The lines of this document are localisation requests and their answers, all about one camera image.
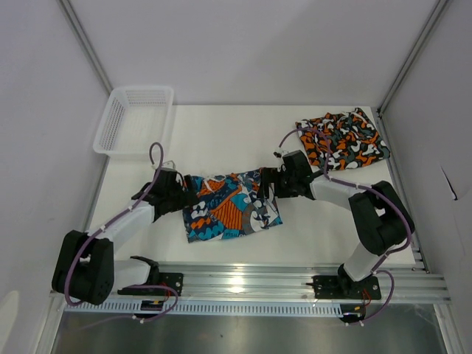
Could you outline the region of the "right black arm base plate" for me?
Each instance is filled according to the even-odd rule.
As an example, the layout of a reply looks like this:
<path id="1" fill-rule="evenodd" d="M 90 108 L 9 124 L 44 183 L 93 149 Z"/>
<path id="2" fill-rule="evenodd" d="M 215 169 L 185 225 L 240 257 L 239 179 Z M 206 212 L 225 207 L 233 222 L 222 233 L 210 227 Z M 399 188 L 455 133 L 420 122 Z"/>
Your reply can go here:
<path id="1" fill-rule="evenodd" d="M 364 280 L 353 282 L 349 277 L 316 275 L 306 285 L 312 287 L 317 299 L 362 300 L 365 292 L 368 293 L 370 299 L 381 299 L 379 281 L 374 276 L 368 276 Z"/>

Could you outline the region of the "orange black camouflage shorts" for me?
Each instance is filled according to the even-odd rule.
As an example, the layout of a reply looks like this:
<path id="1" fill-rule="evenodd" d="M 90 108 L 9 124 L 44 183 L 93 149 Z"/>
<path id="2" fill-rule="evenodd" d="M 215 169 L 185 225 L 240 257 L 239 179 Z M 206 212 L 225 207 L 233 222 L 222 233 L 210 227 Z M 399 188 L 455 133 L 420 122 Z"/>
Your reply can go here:
<path id="1" fill-rule="evenodd" d="M 308 161 L 322 169 L 367 167 L 390 157 L 390 150 L 361 108 L 295 123 Z"/>

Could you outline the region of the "blue patterned shorts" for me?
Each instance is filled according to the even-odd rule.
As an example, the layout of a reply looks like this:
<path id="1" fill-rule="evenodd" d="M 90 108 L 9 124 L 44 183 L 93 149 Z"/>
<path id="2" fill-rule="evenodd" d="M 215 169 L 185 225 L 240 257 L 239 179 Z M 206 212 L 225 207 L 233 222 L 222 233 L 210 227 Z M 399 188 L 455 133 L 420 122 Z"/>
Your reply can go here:
<path id="1" fill-rule="evenodd" d="M 262 171 L 190 176 L 198 201 L 182 211 L 187 242 L 230 240 L 281 225 L 273 189 L 259 195 Z"/>

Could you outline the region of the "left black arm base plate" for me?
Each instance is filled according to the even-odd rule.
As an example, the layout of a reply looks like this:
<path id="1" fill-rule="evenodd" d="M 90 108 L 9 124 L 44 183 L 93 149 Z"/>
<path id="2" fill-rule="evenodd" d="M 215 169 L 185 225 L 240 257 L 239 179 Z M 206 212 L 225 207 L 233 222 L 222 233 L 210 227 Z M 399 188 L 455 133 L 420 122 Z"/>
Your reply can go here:
<path id="1" fill-rule="evenodd" d="M 181 296 L 184 285 L 184 275 L 182 273 L 160 273 L 158 280 L 147 281 L 146 285 L 160 285 L 172 288 Z M 117 291 L 119 295 L 133 296 L 170 296 L 173 297 L 172 291 L 160 288 L 132 288 L 127 287 Z"/>

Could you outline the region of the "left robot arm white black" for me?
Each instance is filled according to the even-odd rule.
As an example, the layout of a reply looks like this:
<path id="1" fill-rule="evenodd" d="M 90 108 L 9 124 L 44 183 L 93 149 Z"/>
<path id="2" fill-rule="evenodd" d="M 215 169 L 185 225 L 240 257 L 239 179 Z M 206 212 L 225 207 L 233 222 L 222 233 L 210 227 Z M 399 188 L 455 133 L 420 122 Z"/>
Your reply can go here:
<path id="1" fill-rule="evenodd" d="M 189 175 L 159 168 L 118 215 L 96 229 L 71 230 L 64 236 L 52 278 L 53 291 L 63 294 L 71 306 L 84 302 L 100 305 L 114 291 L 145 295 L 162 291 L 158 262 L 141 256 L 116 260 L 115 254 L 160 217 L 197 202 Z"/>

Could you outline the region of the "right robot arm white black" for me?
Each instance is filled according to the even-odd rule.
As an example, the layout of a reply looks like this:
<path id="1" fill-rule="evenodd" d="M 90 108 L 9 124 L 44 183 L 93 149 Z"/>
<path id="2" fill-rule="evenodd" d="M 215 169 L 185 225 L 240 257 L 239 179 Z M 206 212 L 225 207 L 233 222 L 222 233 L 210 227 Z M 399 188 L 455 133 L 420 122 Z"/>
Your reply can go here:
<path id="1" fill-rule="evenodd" d="M 302 196 L 350 211 L 359 244 L 339 266 L 336 287 L 346 298 L 367 290 L 386 258 L 408 248 L 412 241 L 414 222 L 395 189 L 387 181 L 364 185 L 335 178 L 327 166 L 314 172 L 300 150 L 281 159 L 280 167 L 262 169 L 258 196 L 267 198 L 273 190 L 277 198 Z"/>

